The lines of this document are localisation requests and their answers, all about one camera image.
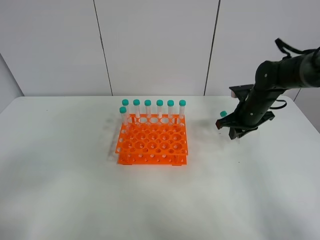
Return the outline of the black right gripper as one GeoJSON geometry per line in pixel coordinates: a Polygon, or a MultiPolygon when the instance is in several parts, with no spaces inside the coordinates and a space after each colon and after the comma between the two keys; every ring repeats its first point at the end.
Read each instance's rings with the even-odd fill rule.
{"type": "Polygon", "coordinates": [[[253,86],[246,98],[239,99],[234,113],[216,121],[217,129],[229,128],[228,135],[231,140],[242,138],[264,123],[264,116],[281,94],[280,89],[259,90],[253,86]]]}

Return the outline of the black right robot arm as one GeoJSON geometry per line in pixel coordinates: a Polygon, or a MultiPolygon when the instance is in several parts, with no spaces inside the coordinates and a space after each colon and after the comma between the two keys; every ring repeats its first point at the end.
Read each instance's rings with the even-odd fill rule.
{"type": "Polygon", "coordinates": [[[229,128],[230,139],[241,138],[275,117],[272,105],[285,91],[319,86],[319,49],[280,61],[265,61],[256,70],[254,84],[230,87],[239,103],[234,112],[218,119],[215,125],[218,129],[229,128]]]}

